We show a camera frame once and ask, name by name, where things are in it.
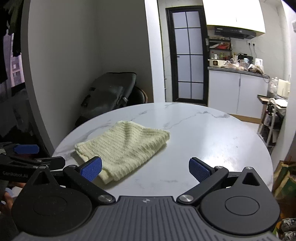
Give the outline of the white rice cooker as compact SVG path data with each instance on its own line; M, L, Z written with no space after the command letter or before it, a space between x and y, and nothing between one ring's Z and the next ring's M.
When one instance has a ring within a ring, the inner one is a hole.
M209 59L209 67L221 68L225 65L225 60Z

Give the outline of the yellow knitted towel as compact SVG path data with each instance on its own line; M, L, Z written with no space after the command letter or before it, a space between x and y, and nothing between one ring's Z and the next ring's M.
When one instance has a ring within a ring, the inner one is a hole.
M170 139L170 132L119 121L103 134L77 143L78 156L87 162L102 159L99 177L104 184L119 181L153 157Z

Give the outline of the dark glass bottle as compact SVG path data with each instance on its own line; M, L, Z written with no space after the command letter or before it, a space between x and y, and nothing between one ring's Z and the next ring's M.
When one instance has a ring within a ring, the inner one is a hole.
M273 119L273 106L272 105L267 105L267 109L265 111L265 118L264 118L263 124L265 126L270 126L272 119Z

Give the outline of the black framed glass door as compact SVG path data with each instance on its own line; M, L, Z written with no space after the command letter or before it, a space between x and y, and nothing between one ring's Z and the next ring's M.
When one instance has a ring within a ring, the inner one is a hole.
M203 6L166 9L173 102L208 105L207 27Z

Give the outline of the white kitchen base cabinet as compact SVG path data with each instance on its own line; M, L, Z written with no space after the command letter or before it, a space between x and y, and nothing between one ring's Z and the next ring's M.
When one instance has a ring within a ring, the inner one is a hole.
M267 95L269 76L215 67L208 70L208 107L241 121L260 123L263 104L257 96Z

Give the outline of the white electric kettle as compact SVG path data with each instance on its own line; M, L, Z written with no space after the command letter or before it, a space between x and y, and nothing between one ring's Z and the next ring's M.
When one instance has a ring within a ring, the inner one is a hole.
M264 73L263 59L255 58L254 65Z

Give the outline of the black bag on chair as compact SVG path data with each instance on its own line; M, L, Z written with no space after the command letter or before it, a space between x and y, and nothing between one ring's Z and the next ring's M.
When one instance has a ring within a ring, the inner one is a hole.
M148 103L147 94L136 85L134 72L107 72L96 78L81 105L75 127L109 111Z

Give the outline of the white upper wall cabinet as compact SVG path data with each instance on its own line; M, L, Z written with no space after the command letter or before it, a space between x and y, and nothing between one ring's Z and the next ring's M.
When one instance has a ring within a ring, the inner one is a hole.
M205 0L203 8L208 26L247 29L259 35L266 33L260 1Z

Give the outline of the brown green paper bag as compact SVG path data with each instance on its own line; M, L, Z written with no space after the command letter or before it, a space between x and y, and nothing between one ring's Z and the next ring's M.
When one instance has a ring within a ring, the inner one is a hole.
M280 206L281 219L295 218L295 162L279 162L273 174L272 194Z

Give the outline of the white round marble table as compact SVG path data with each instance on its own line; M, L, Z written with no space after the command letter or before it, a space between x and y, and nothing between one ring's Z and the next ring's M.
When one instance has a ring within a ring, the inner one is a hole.
M116 109L97 116L73 130L55 149L67 164L80 165L74 146L104 133L118 121L133 121L170 132L166 146L129 176L105 185L95 184L115 197L178 197L197 184L188 162L196 157L211 167L231 172L253 167L268 186L273 186L273 164L257 133L231 115L200 105L148 103Z

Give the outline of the white rolling storage cart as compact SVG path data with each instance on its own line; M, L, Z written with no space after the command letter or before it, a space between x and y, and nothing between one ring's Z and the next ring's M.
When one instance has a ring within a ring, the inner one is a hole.
M263 104L261 121L259 123L257 134L259 135L261 140L264 142L269 153L271 154L273 152L274 147L276 146L276 142L280 134L283 120L285 118L288 99L281 98L281 97L271 98L263 95L258 95L257 98ZM273 106L273 119L271 121L270 126L265 126L263 124L267 105Z

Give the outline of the black spice shelf rack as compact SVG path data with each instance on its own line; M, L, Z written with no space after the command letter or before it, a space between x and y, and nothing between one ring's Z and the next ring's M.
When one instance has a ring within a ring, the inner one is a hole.
M230 60L232 58L232 45L229 37L209 37L209 58L218 60Z

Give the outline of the black range hood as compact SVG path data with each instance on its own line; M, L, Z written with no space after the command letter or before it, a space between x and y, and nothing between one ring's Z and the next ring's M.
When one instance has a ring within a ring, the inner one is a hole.
M215 26L215 35L236 39L253 39L256 37L256 32L247 29L225 27L225 26Z

